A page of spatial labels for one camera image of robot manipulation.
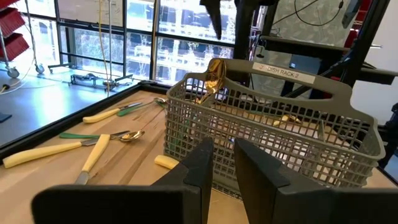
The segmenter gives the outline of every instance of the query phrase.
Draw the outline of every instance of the wooden table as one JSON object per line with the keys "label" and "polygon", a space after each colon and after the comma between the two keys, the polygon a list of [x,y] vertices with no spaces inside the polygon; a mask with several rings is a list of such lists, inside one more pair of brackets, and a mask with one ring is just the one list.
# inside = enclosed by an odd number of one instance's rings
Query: wooden table
{"label": "wooden table", "polygon": [[[131,102],[150,102],[164,95],[139,91],[117,102],[116,108]],[[116,133],[124,130],[144,130],[139,140],[123,143],[112,140],[90,172],[88,184],[150,185],[168,172],[154,164],[163,154],[165,112],[152,104],[127,116],[112,116],[95,124],[80,123],[68,130],[78,134]],[[40,146],[73,142],[76,139],[52,138]],[[81,147],[54,156],[37,159],[19,166],[0,167],[0,223],[33,223],[30,201],[43,189],[76,181],[93,147]],[[395,185],[374,169],[367,187],[393,188]],[[211,192],[208,223],[247,223],[243,203],[215,190]]]}

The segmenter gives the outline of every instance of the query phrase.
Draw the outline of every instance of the white wall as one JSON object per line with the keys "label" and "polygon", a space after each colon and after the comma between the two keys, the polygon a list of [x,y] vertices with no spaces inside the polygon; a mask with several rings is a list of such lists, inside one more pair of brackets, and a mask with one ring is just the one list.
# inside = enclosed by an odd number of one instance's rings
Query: white wall
{"label": "white wall", "polygon": [[[370,49],[366,61],[377,68],[398,72],[398,44],[396,19],[398,1],[391,0],[373,43],[383,45],[382,49]],[[384,124],[392,115],[391,107],[398,103],[398,78],[393,84],[355,83],[351,104],[358,110],[368,113]]]}

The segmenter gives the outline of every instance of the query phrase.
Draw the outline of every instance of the basket label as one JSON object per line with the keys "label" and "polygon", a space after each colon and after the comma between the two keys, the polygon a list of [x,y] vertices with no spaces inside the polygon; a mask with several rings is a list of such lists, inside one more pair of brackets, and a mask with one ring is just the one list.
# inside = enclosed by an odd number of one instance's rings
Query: basket label
{"label": "basket label", "polygon": [[257,62],[253,63],[253,69],[262,72],[268,72],[274,75],[278,75],[280,77],[291,78],[293,80],[298,80],[309,84],[313,84],[315,81],[315,76],[313,75],[307,75],[304,73],[295,72],[284,68],[278,68],[271,65],[264,65]]}

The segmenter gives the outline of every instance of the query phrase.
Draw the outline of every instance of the yellow knife handle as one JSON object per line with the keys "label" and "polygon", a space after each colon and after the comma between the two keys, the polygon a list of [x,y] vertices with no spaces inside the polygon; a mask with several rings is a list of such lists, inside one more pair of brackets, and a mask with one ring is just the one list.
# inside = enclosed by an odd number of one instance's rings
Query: yellow knife handle
{"label": "yellow knife handle", "polygon": [[106,146],[108,146],[110,139],[111,136],[109,134],[102,134],[99,137],[97,144],[95,144],[94,149],[88,156],[87,161],[81,171],[89,172],[91,168],[93,168],[94,164],[97,162],[97,160],[101,157],[102,153],[105,151]]}
{"label": "yellow knife handle", "polygon": [[32,161],[34,159],[42,158],[45,156],[57,154],[60,152],[65,152],[67,150],[76,149],[81,146],[81,142],[74,142],[68,144],[61,144],[56,146],[47,146],[41,147],[37,149],[30,149],[23,152],[18,152],[14,155],[11,155],[7,158],[4,158],[2,162],[4,163],[5,168],[10,168],[21,164],[23,162]]}
{"label": "yellow knife handle", "polygon": [[160,165],[162,167],[166,167],[168,169],[173,169],[178,165],[178,161],[169,156],[159,155],[155,158],[155,164]]}
{"label": "yellow knife handle", "polygon": [[110,111],[107,111],[107,112],[104,112],[104,113],[100,113],[100,114],[97,114],[97,115],[94,115],[94,116],[84,117],[83,118],[83,122],[87,123],[87,124],[88,123],[95,123],[95,122],[104,120],[105,118],[110,117],[110,116],[112,116],[114,114],[117,114],[119,111],[120,111],[120,109],[116,108],[116,109],[113,109],[113,110],[110,110]]}

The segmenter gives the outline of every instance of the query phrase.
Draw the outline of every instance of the gray plastic utensil basket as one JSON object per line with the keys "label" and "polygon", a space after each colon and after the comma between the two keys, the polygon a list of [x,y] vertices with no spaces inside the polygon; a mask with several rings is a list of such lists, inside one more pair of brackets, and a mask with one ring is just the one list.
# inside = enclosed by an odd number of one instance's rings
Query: gray plastic utensil basket
{"label": "gray plastic utensil basket", "polygon": [[[206,75],[188,73],[167,92],[165,155],[181,160],[203,138],[213,138],[213,188],[236,198],[240,194],[234,166],[235,138],[251,141],[319,184],[366,185],[385,152],[377,121],[352,108],[348,85],[304,73],[295,73],[295,78],[290,78],[286,73],[275,73],[275,69],[287,71],[283,68],[224,60],[227,71],[281,78],[331,93],[333,97],[297,100],[269,96],[226,79],[217,94],[199,105],[197,99],[205,92]],[[260,71],[263,68],[271,72]]]}

